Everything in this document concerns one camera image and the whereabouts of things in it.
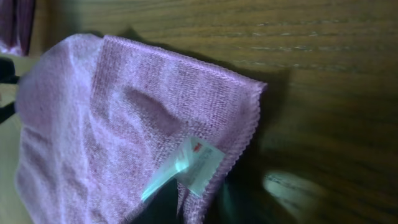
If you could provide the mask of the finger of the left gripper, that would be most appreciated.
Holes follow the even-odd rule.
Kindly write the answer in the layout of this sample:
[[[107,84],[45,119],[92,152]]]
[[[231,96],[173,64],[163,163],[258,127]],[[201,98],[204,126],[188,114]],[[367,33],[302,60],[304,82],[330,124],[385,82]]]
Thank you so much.
[[[11,59],[1,57],[1,84],[18,84],[19,77],[16,76],[15,66]],[[1,123],[5,122],[16,112],[14,102],[1,107]]]

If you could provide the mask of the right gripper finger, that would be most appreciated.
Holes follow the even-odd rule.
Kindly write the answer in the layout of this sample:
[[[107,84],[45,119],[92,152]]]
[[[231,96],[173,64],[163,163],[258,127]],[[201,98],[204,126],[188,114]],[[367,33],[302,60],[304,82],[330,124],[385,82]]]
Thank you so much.
[[[151,198],[146,209],[131,224],[178,224],[177,214],[178,188],[177,181],[171,180]]]

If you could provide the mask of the purple microfiber cloth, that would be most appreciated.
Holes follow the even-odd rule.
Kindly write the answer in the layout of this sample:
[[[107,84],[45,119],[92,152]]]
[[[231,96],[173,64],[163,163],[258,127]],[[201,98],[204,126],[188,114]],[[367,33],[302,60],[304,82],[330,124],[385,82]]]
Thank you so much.
[[[77,34],[19,81],[17,192],[34,223],[129,223],[150,178],[189,137],[221,156],[177,185],[171,213],[202,223],[249,145],[266,84],[159,47]]]

